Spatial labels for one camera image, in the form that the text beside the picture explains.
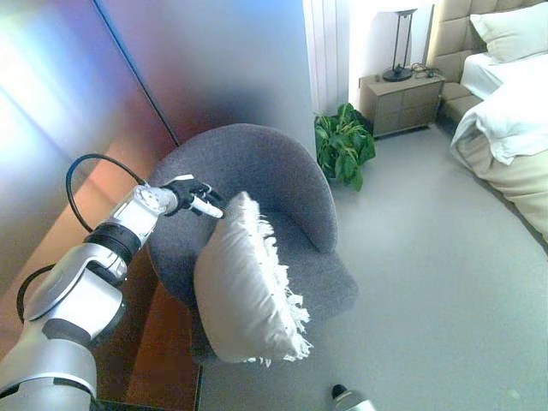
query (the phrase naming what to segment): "pillow fringe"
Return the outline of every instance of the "pillow fringe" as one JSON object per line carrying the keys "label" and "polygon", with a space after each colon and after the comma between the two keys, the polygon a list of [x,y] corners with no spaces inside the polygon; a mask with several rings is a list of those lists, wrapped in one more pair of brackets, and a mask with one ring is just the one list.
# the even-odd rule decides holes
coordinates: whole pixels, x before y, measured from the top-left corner
{"label": "pillow fringe", "polygon": [[[297,329],[297,333],[293,341],[296,347],[296,354],[286,355],[285,357],[283,357],[283,359],[287,361],[302,360],[310,355],[310,350],[311,348],[313,348],[313,345],[302,336],[302,334],[306,333],[304,324],[310,321],[310,314],[308,310],[306,310],[306,308],[302,307],[302,295],[295,294],[289,288],[288,267],[286,265],[279,264],[277,247],[275,246],[276,237],[273,236],[274,229],[272,228],[271,224],[264,219],[265,216],[259,215],[258,212],[253,215],[253,217],[256,217],[256,224],[253,225],[258,227],[258,234],[262,238],[265,245],[268,259],[270,260],[271,266],[273,268],[274,278],[276,278],[278,291],[280,295],[283,295],[288,302],[289,312],[291,314],[291,318],[295,322],[295,327]],[[259,361],[260,364],[265,364],[267,367],[271,365],[271,359],[269,358],[257,357],[250,358],[247,361]]]}

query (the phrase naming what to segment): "white bedsheet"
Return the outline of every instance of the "white bedsheet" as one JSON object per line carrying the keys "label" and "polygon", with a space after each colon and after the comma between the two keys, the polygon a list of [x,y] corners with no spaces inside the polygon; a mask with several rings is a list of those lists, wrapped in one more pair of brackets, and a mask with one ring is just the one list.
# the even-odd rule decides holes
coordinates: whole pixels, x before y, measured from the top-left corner
{"label": "white bedsheet", "polygon": [[511,63],[496,63],[488,53],[473,54],[464,62],[461,84],[485,100],[502,84],[511,80],[538,78],[548,72],[548,53]]}
{"label": "white bedsheet", "polygon": [[478,131],[489,140],[493,157],[503,164],[511,164],[516,156],[548,150],[547,95],[547,79],[522,78],[500,86],[464,115],[451,141],[451,152],[468,166],[456,142],[470,140]]}

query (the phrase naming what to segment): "lamp base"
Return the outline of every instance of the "lamp base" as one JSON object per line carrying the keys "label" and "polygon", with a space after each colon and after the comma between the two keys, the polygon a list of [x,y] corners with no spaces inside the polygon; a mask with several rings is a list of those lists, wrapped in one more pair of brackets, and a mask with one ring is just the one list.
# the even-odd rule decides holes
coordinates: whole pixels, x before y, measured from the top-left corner
{"label": "lamp base", "polygon": [[407,80],[413,75],[413,70],[411,68],[398,68],[393,70],[389,68],[383,73],[383,79],[386,81],[403,81]]}

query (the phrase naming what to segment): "potted plant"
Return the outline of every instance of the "potted plant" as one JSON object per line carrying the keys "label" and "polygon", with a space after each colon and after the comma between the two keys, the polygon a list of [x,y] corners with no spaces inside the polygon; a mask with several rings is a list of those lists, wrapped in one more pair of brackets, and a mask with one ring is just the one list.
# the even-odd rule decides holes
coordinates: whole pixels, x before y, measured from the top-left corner
{"label": "potted plant", "polygon": [[316,157],[325,176],[361,190],[360,167],[375,157],[375,143],[366,119],[351,104],[339,106],[336,116],[316,116]]}

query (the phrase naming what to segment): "bed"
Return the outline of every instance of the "bed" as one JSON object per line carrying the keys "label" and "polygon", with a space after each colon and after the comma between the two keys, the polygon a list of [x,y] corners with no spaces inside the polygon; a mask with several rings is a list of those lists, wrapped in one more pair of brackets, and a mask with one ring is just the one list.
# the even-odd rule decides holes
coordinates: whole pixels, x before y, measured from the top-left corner
{"label": "bed", "polygon": [[[512,202],[544,237],[546,246],[548,118],[543,116],[548,111],[544,101],[548,80],[538,73],[548,72],[548,51],[506,61],[494,49],[487,52],[470,21],[470,15],[485,18],[483,15],[488,17],[493,12],[539,3],[446,0],[429,64],[441,69],[448,79],[440,116],[458,125],[451,151],[478,178]],[[540,7],[544,10],[548,4]]]}

